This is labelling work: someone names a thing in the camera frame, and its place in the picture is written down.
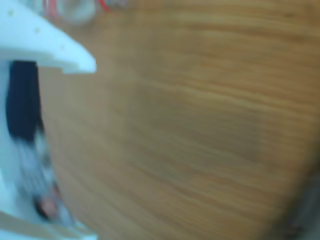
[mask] dark cloth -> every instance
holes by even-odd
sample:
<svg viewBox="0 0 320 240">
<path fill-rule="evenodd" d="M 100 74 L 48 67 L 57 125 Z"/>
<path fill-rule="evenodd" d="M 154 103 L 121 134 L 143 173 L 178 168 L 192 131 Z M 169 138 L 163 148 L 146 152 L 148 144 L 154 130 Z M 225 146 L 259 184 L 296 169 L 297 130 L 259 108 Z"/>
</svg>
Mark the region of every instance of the dark cloth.
<svg viewBox="0 0 320 240">
<path fill-rule="evenodd" d="M 36 130 L 43 131 L 38 67 L 35 62 L 14 61 L 11 64 L 6 120 L 9 133 L 16 140 L 33 143 Z"/>
</svg>

